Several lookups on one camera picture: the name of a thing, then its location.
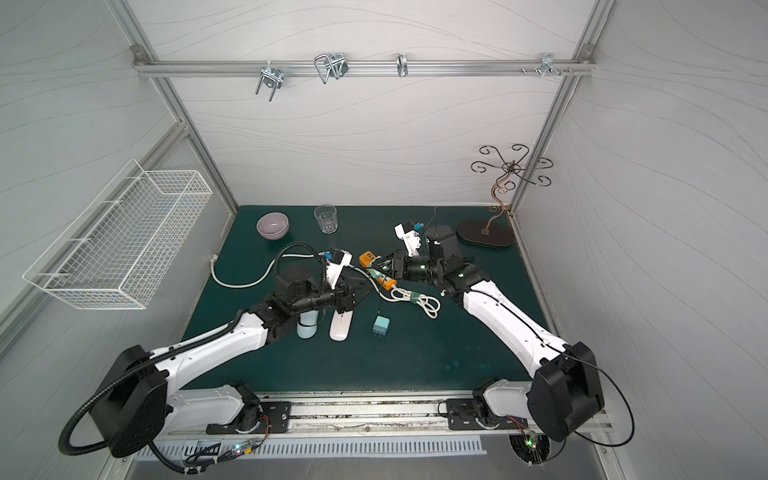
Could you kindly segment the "light blue wireless mouse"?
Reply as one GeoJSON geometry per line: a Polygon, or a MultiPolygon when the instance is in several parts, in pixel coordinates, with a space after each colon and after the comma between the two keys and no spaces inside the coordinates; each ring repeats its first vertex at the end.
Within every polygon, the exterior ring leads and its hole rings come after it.
{"type": "Polygon", "coordinates": [[[301,339],[313,337],[318,328],[318,311],[309,311],[301,313],[297,322],[297,335],[301,339]]]}

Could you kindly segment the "white wireless mouse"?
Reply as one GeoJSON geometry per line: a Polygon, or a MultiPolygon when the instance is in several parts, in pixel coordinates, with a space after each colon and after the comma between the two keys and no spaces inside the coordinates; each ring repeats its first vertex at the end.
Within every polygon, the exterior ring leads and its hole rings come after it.
{"type": "Polygon", "coordinates": [[[329,337],[336,342],[345,341],[348,338],[353,312],[335,312],[330,324],[329,337]]]}

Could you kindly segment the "mint green charger plug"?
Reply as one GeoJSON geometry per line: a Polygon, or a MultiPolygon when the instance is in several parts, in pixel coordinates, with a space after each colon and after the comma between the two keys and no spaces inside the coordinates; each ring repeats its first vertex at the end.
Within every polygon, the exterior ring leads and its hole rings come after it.
{"type": "Polygon", "coordinates": [[[390,322],[391,320],[388,317],[378,315],[372,326],[373,334],[377,336],[385,336],[389,331],[390,322]]]}

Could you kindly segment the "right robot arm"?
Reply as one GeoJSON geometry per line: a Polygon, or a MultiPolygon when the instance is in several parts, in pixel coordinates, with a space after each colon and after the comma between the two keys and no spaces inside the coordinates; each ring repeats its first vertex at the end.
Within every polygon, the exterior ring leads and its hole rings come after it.
{"type": "Polygon", "coordinates": [[[598,366],[594,352],[548,331],[507,298],[463,255],[449,226],[407,221],[394,232],[403,249],[375,266],[397,281],[433,285],[481,321],[528,373],[530,385],[525,389],[503,379],[481,389],[480,402],[493,415],[530,419],[544,435],[562,442],[604,409],[602,382],[610,376],[598,366]]]}

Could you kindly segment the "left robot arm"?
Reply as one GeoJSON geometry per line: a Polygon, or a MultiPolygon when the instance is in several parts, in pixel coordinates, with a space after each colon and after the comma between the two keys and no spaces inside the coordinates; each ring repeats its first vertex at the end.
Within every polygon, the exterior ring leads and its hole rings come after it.
{"type": "Polygon", "coordinates": [[[120,458],[149,448],[169,470],[196,475],[253,449],[255,442],[247,441],[216,457],[203,452],[175,462],[161,452],[156,439],[176,427],[203,423],[245,432],[256,429],[263,417],[260,400],[244,384],[188,394],[183,388],[232,359],[275,343],[298,326],[307,327],[311,314],[326,309],[337,315],[352,312],[365,291],[375,287],[361,269],[346,277],[352,267],[347,251],[310,249],[309,256],[320,265],[317,276],[300,264],[283,267],[287,253],[281,250],[273,260],[273,291],[224,325],[152,351],[136,345],[121,352],[96,391],[62,427],[59,452],[75,457],[106,449],[120,458]]]}

